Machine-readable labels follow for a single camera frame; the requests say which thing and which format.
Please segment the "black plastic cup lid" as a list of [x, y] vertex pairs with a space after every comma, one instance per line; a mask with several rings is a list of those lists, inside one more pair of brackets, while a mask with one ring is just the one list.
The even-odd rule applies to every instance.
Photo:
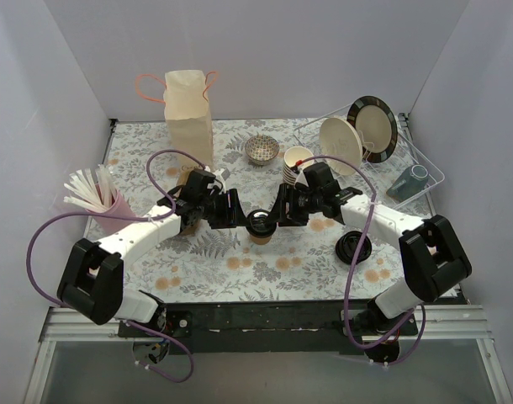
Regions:
[[248, 214], [247, 231], [253, 237], [266, 238], [271, 237], [277, 229], [277, 224], [273, 221], [268, 221], [269, 211], [267, 210], [253, 210]]

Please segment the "brown paper coffee cup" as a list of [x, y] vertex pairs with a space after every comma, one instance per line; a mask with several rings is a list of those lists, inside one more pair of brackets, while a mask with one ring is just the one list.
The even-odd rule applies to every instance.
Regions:
[[270, 242], [272, 236], [271, 235], [268, 235], [268, 236], [255, 236], [255, 235], [250, 235], [250, 239], [253, 243], [255, 243], [256, 245], [266, 245]]

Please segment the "beige paper takeout bag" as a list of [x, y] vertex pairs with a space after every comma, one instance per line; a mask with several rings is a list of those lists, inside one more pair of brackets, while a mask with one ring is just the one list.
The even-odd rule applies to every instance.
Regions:
[[167, 130], [174, 148], [214, 165], [214, 140], [208, 98], [208, 79], [200, 70], [165, 74], [163, 100]]

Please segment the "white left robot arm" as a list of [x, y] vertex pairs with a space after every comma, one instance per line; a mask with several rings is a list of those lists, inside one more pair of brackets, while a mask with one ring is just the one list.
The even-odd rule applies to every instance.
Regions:
[[236, 189], [228, 189], [228, 169], [195, 168], [187, 182], [160, 199], [146, 216], [96, 242], [83, 238], [71, 250], [56, 292], [66, 306], [97, 325], [111, 319], [137, 322], [150, 337], [167, 324], [161, 301], [124, 287], [124, 271], [161, 242], [207, 221], [215, 229], [247, 226]]

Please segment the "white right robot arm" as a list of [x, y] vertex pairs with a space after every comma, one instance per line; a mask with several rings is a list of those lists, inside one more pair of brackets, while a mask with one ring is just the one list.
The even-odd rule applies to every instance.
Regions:
[[447, 218], [406, 215], [377, 204], [374, 196], [359, 189], [343, 189], [324, 162], [300, 171], [296, 183], [281, 185], [272, 210], [253, 229], [273, 233], [279, 226], [304, 226], [314, 213], [361, 229], [356, 241], [341, 251], [351, 266], [366, 254], [364, 244], [369, 235], [387, 242], [401, 256], [402, 278], [371, 299], [367, 309], [346, 324], [348, 332], [354, 327], [382, 335], [393, 332], [418, 305], [437, 300], [472, 273]]

